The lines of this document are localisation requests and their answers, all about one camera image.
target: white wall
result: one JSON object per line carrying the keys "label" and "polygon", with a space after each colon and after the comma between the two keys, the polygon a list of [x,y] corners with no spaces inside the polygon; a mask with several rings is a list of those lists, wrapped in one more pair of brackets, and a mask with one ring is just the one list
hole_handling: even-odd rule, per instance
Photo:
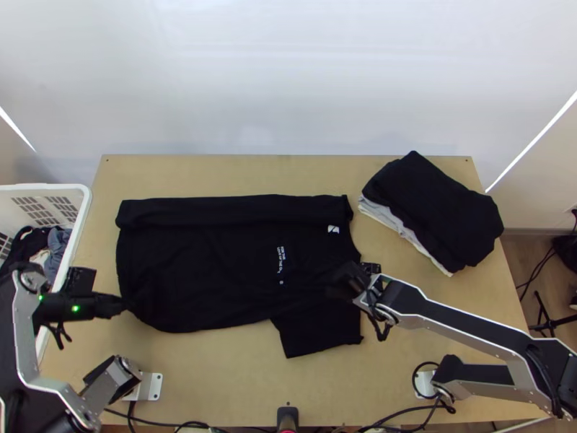
{"label": "white wall", "polygon": [[490,192],[503,223],[517,229],[571,229],[577,205],[577,104]]}
{"label": "white wall", "polygon": [[102,153],[472,155],[577,89],[577,2],[18,0],[0,105],[65,182]]}
{"label": "white wall", "polygon": [[0,185],[54,181],[42,160],[0,118]]}

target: gray cloth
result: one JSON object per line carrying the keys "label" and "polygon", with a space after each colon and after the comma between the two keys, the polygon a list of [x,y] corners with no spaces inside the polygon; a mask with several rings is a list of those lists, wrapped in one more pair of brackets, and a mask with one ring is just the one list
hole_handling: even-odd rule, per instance
{"label": "gray cloth", "polygon": [[60,268],[60,262],[62,261],[62,256],[68,245],[71,233],[71,229],[59,229],[57,227],[54,227],[50,233],[48,233],[50,257],[44,262],[44,274],[50,284],[54,284],[56,280],[56,274],[58,273],[58,268]]}
{"label": "gray cloth", "polygon": [[381,224],[389,227],[390,229],[393,229],[394,231],[396,231],[397,233],[399,233],[399,235],[401,235],[401,237],[404,237],[406,240],[408,240],[410,243],[413,244],[413,246],[415,248],[417,248],[417,251],[421,254],[423,254],[425,257],[428,257],[431,262],[433,262],[433,265],[435,265],[437,268],[439,268],[439,270],[447,275],[447,276],[452,276],[453,274],[449,271],[447,271],[443,265],[441,265],[427,250],[425,247],[423,247],[423,245],[419,242],[419,239],[417,239],[417,235],[415,235],[415,232],[412,231],[411,229],[405,227],[405,225],[402,223],[402,221],[397,218],[395,215],[392,214],[391,209],[388,206],[383,206],[381,204],[378,203],[374,203],[373,201],[370,201],[367,197],[361,195],[358,198],[358,210],[361,211],[361,213],[367,215],[368,217],[371,217],[372,219],[377,220],[378,222],[380,222]]}

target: laundry basket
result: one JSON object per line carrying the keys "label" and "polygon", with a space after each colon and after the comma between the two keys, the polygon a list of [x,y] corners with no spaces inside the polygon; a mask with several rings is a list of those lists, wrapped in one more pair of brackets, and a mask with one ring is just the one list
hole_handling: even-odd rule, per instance
{"label": "laundry basket", "polygon": [[[63,286],[66,273],[82,233],[92,194],[84,185],[20,183],[0,185],[0,265],[6,260],[13,237],[24,226],[50,227],[59,225],[72,229],[52,288]],[[48,340],[42,327],[36,338],[36,354],[42,357]]]}

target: wooden floor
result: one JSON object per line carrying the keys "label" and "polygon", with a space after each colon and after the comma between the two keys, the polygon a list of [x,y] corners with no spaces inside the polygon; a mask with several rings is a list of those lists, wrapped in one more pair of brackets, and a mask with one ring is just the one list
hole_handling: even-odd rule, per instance
{"label": "wooden floor", "polygon": [[[511,275],[515,284],[524,283],[531,274],[533,268],[543,258],[550,248],[551,237],[548,236],[527,236],[527,235],[509,235],[501,238],[503,248],[507,256]],[[539,277],[531,284],[529,291],[522,302],[523,311],[527,323],[532,325],[537,322],[539,307],[534,298],[533,291],[539,290],[547,310],[552,319],[562,318],[567,315],[576,313],[568,307],[571,297],[577,291],[577,274],[569,271],[559,260],[553,257],[547,262]],[[565,344],[577,351],[577,322],[563,325],[556,330],[557,337]],[[496,422],[495,426],[491,423],[469,423],[469,424],[432,424],[426,427],[427,432],[438,433],[490,433],[497,429],[519,424],[526,420]],[[169,433],[173,432],[171,428],[165,427],[144,427],[138,425],[136,433]],[[346,431],[352,432],[355,428],[347,428]],[[125,426],[106,426],[102,429],[104,433],[129,433],[128,427]],[[256,433],[251,429],[228,429],[231,433]],[[330,429],[322,429],[316,432],[313,428],[307,428],[304,433],[328,433]],[[566,421],[547,420],[530,427],[516,430],[518,433],[569,433],[577,432],[577,421],[572,423]]]}

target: wooden table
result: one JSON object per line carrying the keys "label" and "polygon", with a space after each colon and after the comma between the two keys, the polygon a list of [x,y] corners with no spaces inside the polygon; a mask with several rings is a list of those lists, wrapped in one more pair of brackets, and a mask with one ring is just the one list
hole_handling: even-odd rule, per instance
{"label": "wooden table", "polygon": [[[279,193],[296,196],[347,194],[355,216],[353,241],[365,261],[447,303],[526,330],[523,312],[503,249],[477,267],[451,278],[443,275],[396,232],[356,211],[367,180],[395,157],[295,156],[128,156],[107,155],[94,180],[92,207],[80,239],[75,266],[97,269],[94,290],[118,294],[115,226],[125,198],[240,196]],[[471,189],[481,190],[470,157],[432,157],[441,170]],[[59,351],[53,341],[41,364],[43,374],[82,388],[82,377],[111,354],[122,354],[145,371],[164,374],[159,401],[140,402],[136,415],[153,421],[201,420],[211,425],[271,426],[276,409],[297,406],[301,424],[366,425],[420,403],[410,375],[422,361],[456,354],[464,362],[497,359],[425,330],[393,328],[379,343],[364,317],[359,346],[340,346],[286,359],[278,332],[263,321],[217,331],[170,334],[156,331],[130,314],[112,320],[70,323],[74,342]],[[125,403],[116,403],[126,412]],[[437,411],[433,422],[473,422],[537,418],[528,403],[473,397],[457,402],[457,414]],[[419,424],[426,412],[397,422]],[[125,420],[103,414],[106,424]]]}

